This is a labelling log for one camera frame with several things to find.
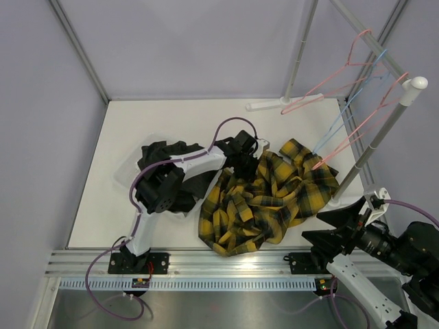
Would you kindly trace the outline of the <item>yellow plaid shirt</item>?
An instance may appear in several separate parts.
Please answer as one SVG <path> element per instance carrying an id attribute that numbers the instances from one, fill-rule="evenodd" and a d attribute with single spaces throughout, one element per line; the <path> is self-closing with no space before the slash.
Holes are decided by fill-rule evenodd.
<path id="1" fill-rule="evenodd" d="M 263 152 L 251 182 L 222 171 L 201 205 L 198 236 L 223 257 L 279 244 L 288 228 L 327 205 L 339 187 L 337 175 L 292 138 L 276 153 Z"/>

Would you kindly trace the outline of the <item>dark green striped shirt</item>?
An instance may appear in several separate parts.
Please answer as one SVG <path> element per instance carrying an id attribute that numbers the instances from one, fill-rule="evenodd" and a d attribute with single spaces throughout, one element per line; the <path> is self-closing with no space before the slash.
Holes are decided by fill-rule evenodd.
<path id="1" fill-rule="evenodd" d="M 151 168 L 134 185 L 135 199 L 145 206 L 147 213 L 164 212 L 168 210 L 183 194 L 183 204 L 186 206 L 189 197 L 198 201 L 202 199 L 208 190 L 210 183 L 215 177 L 217 170 L 203 169 L 197 174 L 191 174 L 188 169 L 178 166 L 177 162 L 164 163 L 172 156 L 189 157 L 191 154 L 199 154 L 204 148 L 197 144 L 186 144 L 184 141 L 168 145 L 165 141 L 155 142 L 142 147 L 143 157 L 137 164 L 140 170 Z"/>

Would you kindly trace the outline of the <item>pink wire hanger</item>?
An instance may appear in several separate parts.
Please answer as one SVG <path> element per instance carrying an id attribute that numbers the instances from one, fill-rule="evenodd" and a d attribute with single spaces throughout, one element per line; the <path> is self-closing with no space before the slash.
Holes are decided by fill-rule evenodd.
<path id="1" fill-rule="evenodd" d="M 317 97 L 312 98 L 314 96 L 314 93 L 319 91 L 325 84 L 329 83 L 331 80 L 335 79 L 338 75 L 342 74 L 345 70 L 351 67 L 361 67 L 361 68 L 368 68 L 372 66 L 371 60 L 366 60 L 362 62 L 356 62 L 353 60 L 353 53 L 356 47 L 356 44 L 359 42 L 359 39 L 366 36 L 373 36 L 371 29 L 364 29 L 356 35 L 356 37 L 353 39 L 349 52 L 347 54 L 346 60 L 344 64 L 337 69 L 336 71 L 332 72 L 329 76 L 327 76 L 325 79 L 323 79 L 321 82 L 310 88 L 303 96 L 295 98 L 290 104 L 286 105 L 280 112 L 281 115 L 289 114 L 290 112 L 293 112 L 299 108 L 302 108 L 310 103 L 317 102 L 318 100 L 321 100 L 325 98 L 327 95 L 332 95 L 334 92 L 338 90 L 343 90 L 349 84 L 339 87 L 336 89 L 331 90 L 328 93 L 318 93 Z"/>
<path id="2" fill-rule="evenodd" d="M 396 85 L 400 82 L 404 83 L 408 80 L 409 73 L 404 72 L 400 77 L 398 77 L 395 82 L 392 83 L 392 85 L 389 87 L 386 94 L 381 98 L 381 101 L 379 102 L 379 105 L 351 132 L 328 156 L 324 157 L 322 160 L 317 162 L 312 169 L 316 170 L 320 168 L 323 164 L 326 164 L 329 160 L 336 157 L 338 154 L 340 154 L 342 151 L 344 151 L 348 146 L 351 146 L 355 141 L 358 141 L 364 133 L 361 133 L 358 137 L 354 137 L 354 135 L 360 131 L 360 129 L 363 128 L 382 108 L 386 108 L 389 105 L 393 105 L 399 101 L 399 97 L 393 100 L 387 101 L 388 96 L 390 93 L 395 89 Z"/>

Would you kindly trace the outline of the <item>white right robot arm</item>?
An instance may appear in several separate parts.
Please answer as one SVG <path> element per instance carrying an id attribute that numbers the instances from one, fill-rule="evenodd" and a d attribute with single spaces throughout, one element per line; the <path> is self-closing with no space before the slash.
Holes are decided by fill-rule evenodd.
<path id="1" fill-rule="evenodd" d="M 379 220 L 389 205 L 409 208 L 428 222 L 411 222 L 400 236 Z M 330 227 L 302 232 L 311 244 L 312 273 L 342 283 L 378 328 L 417 328 L 416 314 L 401 308 L 372 279 L 399 281 L 410 305 L 438 320 L 438 220 L 426 210 L 389 197 L 363 196 L 316 216 Z"/>

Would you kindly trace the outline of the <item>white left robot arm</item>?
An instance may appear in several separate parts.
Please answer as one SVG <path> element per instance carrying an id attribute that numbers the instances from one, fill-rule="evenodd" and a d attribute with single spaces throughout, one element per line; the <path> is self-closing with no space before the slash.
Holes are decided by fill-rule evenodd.
<path id="1" fill-rule="evenodd" d="M 254 179 L 262 153 L 270 144 L 246 131 L 214 140 L 208 147 L 183 141 L 155 141 L 141 147 L 138 173 L 129 188 L 129 200 L 138 214 L 130 234 L 110 252 L 108 273 L 166 274 L 165 253 L 153 253 L 152 239 L 164 213 L 187 215 L 204 199 L 218 172 L 232 169 L 240 179 Z"/>

